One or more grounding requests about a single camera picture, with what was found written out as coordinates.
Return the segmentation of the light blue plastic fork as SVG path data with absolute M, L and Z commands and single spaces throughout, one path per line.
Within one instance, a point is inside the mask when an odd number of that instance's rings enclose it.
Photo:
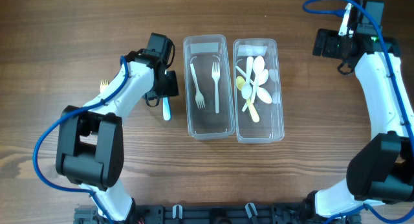
M 162 107 L 163 107 L 163 118 L 165 121 L 171 120 L 171 109 L 169 104 L 169 98 L 164 97 L 162 99 Z

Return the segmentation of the white upside-down plastic fork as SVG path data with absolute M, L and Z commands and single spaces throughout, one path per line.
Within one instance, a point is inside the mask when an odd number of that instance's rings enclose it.
M 199 109 L 203 109 L 205 107 L 204 96 L 202 95 L 199 89 L 197 75 L 195 72 L 194 65 L 192 63 L 190 64 L 190 69 L 191 69 L 191 75 L 193 78 L 193 83 L 195 85 L 195 101 L 196 101 L 197 107 Z

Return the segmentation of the white long plastic fork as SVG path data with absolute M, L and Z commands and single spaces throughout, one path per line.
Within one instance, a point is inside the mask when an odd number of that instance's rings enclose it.
M 213 62 L 212 65 L 212 78 L 215 83 L 215 113 L 219 113 L 219 79 L 220 79 L 219 62 Z

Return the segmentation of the cream yellow plastic fork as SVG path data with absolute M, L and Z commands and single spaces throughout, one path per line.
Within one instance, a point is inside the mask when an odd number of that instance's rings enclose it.
M 108 80 L 101 80 L 100 82 L 100 93 L 104 92 L 109 85 Z

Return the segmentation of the large white plastic spoon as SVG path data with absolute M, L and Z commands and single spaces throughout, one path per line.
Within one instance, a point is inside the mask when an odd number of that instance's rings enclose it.
M 265 68 L 265 61 L 263 59 L 262 56 L 258 56 L 254 59 L 254 64 L 253 64 L 253 69 L 252 71 L 254 71 L 255 74 L 255 79 L 256 79 L 256 74 L 260 73 L 261 71 L 263 71 Z M 255 85 L 255 79 L 254 79 L 254 84 L 252 86 L 252 94 L 250 97 L 250 100 L 252 103 L 254 103 L 255 99 L 256 99 L 256 89 L 258 86 Z

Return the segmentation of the yellow plastic spoon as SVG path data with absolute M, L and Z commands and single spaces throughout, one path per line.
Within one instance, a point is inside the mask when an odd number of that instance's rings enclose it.
M 242 91 L 242 88 L 245 84 L 245 79 L 242 76 L 238 76 L 236 78 L 236 85 L 238 90 Z M 253 103 L 251 102 L 250 98 L 246 100 L 246 106 L 249 109 L 250 116 L 252 117 L 253 122 L 259 122 L 259 115 L 254 107 Z

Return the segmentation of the white thick-handled plastic spoon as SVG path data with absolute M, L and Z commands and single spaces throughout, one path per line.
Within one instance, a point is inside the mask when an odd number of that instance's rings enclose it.
M 253 69 L 253 64 L 254 64 L 254 59 L 252 56 L 249 56 L 246 59 L 246 77 L 245 77 L 245 84 L 242 87 L 242 97 L 247 100 L 250 98 L 251 94 L 252 94 L 252 86 L 250 85 L 250 78 L 251 78 L 251 74 L 252 74 L 252 69 Z

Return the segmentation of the white upside-down plastic spoon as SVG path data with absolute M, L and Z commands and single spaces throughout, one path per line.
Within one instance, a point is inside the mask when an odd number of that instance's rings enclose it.
M 272 97 L 269 92 L 261 86 L 257 87 L 256 95 L 266 104 L 270 104 L 272 102 Z

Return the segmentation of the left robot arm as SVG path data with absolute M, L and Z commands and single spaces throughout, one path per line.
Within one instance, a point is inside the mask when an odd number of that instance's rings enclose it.
M 120 71 L 83 107 L 67 106 L 61 116 L 56 171 L 90 191 L 106 223 L 138 223 L 134 199 L 120 180 L 124 165 L 123 121 L 139 100 L 159 103 L 179 95 L 171 66 L 175 46 L 152 33 L 147 47 L 120 58 Z

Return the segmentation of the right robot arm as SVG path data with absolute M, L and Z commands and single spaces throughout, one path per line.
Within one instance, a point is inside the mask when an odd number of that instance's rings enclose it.
M 383 36 L 384 3 L 346 0 L 339 30 L 319 29 L 313 55 L 341 60 L 362 86 L 371 139 L 345 179 L 311 192 L 296 209 L 303 221 L 347 221 L 361 210 L 413 201 L 413 110 L 402 81 L 400 47 Z

